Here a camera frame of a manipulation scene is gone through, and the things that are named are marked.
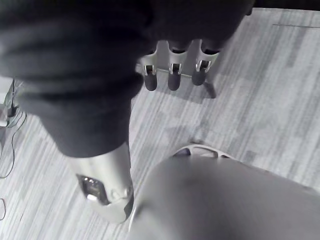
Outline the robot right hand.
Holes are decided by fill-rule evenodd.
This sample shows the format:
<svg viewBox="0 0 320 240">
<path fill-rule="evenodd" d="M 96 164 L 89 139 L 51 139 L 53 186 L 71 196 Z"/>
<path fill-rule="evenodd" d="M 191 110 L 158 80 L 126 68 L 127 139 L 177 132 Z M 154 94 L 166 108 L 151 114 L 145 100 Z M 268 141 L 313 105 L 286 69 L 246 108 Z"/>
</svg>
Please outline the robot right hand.
<svg viewBox="0 0 320 240">
<path fill-rule="evenodd" d="M 87 202 L 112 223 L 131 214 L 129 124 L 142 86 L 157 87 L 166 41 L 168 87 L 177 90 L 199 40 L 194 83 L 251 12 L 252 0 L 3 0 L 0 74 L 23 83 L 21 108 L 38 116 Z"/>
</svg>

